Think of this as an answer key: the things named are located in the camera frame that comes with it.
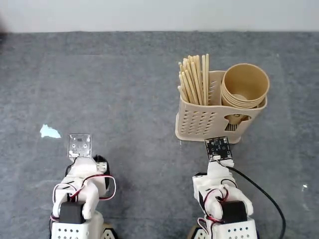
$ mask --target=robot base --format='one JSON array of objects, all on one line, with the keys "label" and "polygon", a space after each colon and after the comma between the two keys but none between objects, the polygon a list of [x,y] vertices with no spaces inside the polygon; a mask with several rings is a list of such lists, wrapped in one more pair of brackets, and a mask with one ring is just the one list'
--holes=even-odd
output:
[{"label": "robot base", "polygon": [[[194,226],[187,239],[210,239],[199,226]],[[259,239],[255,221],[249,218],[246,222],[229,223],[213,226],[213,239]]]},{"label": "robot base", "polygon": [[91,220],[83,224],[54,222],[51,239],[118,239],[114,229],[95,211]]}]

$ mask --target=paper cup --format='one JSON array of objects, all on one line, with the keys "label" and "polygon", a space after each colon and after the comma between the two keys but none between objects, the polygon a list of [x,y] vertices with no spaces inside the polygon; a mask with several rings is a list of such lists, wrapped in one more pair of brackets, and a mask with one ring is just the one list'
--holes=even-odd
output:
[{"label": "paper cup", "polygon": [[258,66],[242,63],[230,67],[222,81],[224,95],[233,102],[258,105],[269,90],[269,78]]},{"label": "paper cup", "polygon": [[253,102],[253,103],[239,103],[234,101],[232,98],[230,98],[225,92],[224,89],[221,89],[221,96],[222,99],[224,99],[224,102],[227,101],[227,104],[232,106],[232,107],[236,107],[236,108],[241,108],[241,109],[251,109],[253,107],[255,107],[256,105],[259,105],[263,99]]},{"label": "paper cup", "polygon": [[[222,96],[222,105],[223,106],[231,106],[234,107],[232,104],[228,103]],[[230,124],[240,124],[240,122],[246,117],[246,115],[240,115],[240,114],[233,114],[228,115],[225,118],[229,120]]]}]

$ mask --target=gray carpet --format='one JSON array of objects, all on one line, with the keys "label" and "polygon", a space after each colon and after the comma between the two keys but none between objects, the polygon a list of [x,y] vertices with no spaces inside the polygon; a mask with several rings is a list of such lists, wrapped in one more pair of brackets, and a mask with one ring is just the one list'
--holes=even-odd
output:
[{"label": "gray carpet", "polygon": [[[269,192],[288,239],[318,238],[319,33],[46,33],[0,37],[0,237],[48,237],[66,135],[89,132],[117,179],[98,210],[122,239],[184,239],[201,216],[191,177],[206,171],[200,142],[174,135],[177,62],[210,53],[270,76],[268,107],[232,146],[235,165]],[[61,139],[41,138],[42,124]],[[262,239],[278,237],[274,206],[235,175]]]}]

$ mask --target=circuit board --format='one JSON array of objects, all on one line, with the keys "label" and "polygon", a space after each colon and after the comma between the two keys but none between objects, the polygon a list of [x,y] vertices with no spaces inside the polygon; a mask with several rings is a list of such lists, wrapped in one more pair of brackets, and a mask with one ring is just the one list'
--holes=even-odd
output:
[{"label": "circuit board", "polygon": [[232,158],[228,138],[226,136],[206,139],[205,144],[210,162],[215,160],[214,156],[220,156],[219,160]]},{"label": "circuit board", "polygon": [[92,136],[86,133],[69,134],[68,157],[91,157],[92,156]]}]

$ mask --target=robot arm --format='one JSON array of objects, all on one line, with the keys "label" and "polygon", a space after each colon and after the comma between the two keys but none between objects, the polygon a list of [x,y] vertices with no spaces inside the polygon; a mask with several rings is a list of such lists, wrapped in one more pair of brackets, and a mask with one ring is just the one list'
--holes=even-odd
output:
[{"label": "robot arm", "polygon": [[[53,189],[53,210],[50,217],[51,239],[116,239],[116,233],[104,225],[96,211],[100,200],[112,199],[116,182],[110,175],[108,162],[101,156],[91,156],[91,136],[73,134],[69,137],[69,157],[74,158],[66,176]],[[109,191],[109,180],[114,192]]]},{"label": "robot arm", "polygon": [[234,166],[226,146],[227,138],[208,140],[207,173],[198,173],[192,178],[194,197],[204,213],[204,217],[197,220],[201,230],[192,238],[258,238],[255,222],[250,218],[254,212],[252,202],[237,188],[232,173],[226,167]]},{"label": "robot arm", "polygon": [[[233,166],[233,160],[223,161],[224,165]],[[237,184],[229,169],[217,161],[209,162],[206,175],[193,177],[194,197],[203,211],[214,218],[223,217],[220,202],[241,201],[245,205],[248,216],[254,213],[252,202],[237,188]]]}]

